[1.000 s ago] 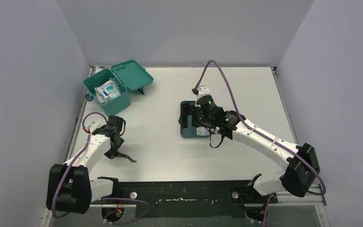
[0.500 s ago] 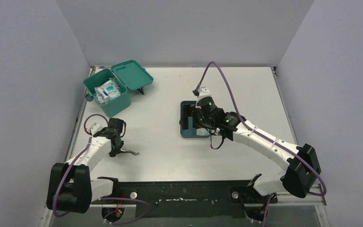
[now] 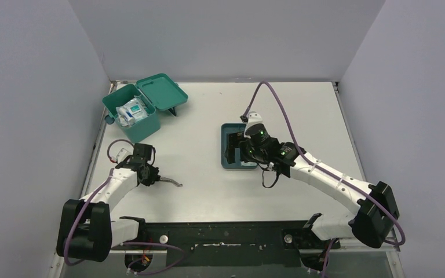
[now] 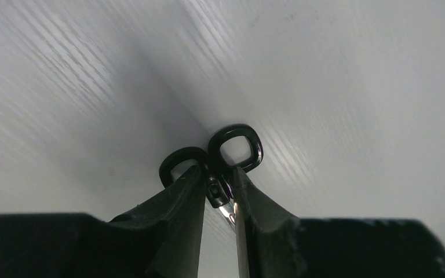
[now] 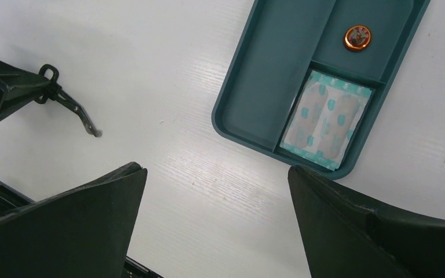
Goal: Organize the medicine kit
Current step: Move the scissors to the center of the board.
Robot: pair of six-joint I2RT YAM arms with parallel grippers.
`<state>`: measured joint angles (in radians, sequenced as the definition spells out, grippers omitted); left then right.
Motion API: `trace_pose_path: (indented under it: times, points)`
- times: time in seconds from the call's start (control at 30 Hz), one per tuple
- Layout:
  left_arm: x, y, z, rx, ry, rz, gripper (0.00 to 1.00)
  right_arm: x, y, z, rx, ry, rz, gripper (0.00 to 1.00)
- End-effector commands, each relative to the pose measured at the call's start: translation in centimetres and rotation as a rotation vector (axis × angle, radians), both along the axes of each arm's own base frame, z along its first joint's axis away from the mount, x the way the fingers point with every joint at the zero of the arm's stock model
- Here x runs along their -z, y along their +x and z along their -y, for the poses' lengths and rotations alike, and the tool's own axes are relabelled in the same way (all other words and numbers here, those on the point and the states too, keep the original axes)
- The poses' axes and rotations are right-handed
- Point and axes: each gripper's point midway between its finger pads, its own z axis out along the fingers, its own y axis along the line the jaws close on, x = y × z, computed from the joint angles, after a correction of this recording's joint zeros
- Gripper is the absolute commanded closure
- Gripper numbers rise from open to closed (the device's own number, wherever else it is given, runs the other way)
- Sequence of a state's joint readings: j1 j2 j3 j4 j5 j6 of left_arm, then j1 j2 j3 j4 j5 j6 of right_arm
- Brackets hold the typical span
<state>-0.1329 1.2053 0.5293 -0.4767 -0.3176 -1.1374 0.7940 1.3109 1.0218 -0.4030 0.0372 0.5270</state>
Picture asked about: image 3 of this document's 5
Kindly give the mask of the dark teal divided tray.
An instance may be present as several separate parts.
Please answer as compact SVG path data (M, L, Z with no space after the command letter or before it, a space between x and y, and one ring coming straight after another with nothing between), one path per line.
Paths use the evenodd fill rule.
M239 160L239 148L235 149L235 163L229 164L225 157L225 151L228 146L228 135L240 131L243 132L245 125L245 123L224 123L221 125L221 165L226 170L254 170L257 168L256 163L246 163Z

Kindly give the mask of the black handled bandage scissors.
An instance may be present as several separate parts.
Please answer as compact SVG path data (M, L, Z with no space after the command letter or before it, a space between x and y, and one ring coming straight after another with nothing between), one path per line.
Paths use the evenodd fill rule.
M170 183L170 184L172 184L172 185L174 185L174 186L176 186L176 187L178 187L178 188L183 187L183 184L182 184L182 183L179 183L179 182L175 181L175 180L172 179L172 178L167 178L167 177L162 177L162 176L160 176L160 177L158 178L158 181L159 181L159 182L168 182L168 183Z

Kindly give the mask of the teal medical gauze packet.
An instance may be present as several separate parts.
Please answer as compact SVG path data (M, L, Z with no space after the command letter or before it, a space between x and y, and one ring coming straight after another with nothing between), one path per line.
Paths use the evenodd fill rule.
M139 122L148 116L146 106L140 98L133 98L125 104L125 106L136 122Z

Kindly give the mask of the teal medicine kit box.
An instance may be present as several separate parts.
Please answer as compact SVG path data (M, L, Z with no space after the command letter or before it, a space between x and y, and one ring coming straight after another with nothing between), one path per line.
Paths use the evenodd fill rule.
M122 127L116 107L125 106L133 98L140 98L146 106L148 116L132 126ZM161 127L158 113L169 111L176 116L176 107L188 101L188 95L166 74L160 73L127 84L102 99L108 115L133 143L154 134Z

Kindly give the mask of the bandage strip pack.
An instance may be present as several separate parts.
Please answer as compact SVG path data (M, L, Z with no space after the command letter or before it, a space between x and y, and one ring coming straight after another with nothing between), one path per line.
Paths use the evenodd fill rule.
M254 162L241 162L242 167L257 167L257 163Z

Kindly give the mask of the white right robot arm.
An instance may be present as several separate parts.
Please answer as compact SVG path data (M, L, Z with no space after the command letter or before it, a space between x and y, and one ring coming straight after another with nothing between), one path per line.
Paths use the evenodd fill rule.
M225 136L224 157L228 164L255 163L276 177L304 182L332 197L348 211L342 217L316 213L303 232L304 243L318 248L326 240L355 237L371 248L387 243L397 223L399 209L392 188L384 183L357 180L322 163L293 142L271 137L262 123Z

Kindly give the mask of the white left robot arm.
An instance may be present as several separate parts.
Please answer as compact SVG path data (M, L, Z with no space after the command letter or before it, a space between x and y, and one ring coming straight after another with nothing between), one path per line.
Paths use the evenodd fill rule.
M107 179L93 192L64 204L56 252L66 265L102 262L113 247L125 242L135 250L148 244L145 219L113 219L111 211L134 188L158 181L159 169L152 164L155 154L152 145L135 143L133 153L111 168Z

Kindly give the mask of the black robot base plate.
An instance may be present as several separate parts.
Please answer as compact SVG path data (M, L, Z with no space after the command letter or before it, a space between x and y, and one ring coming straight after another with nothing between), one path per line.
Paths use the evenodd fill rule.
M114 247L136 272L156 266L280 265L321 270L340 241L320 240L308 221L149 223L140 237Z

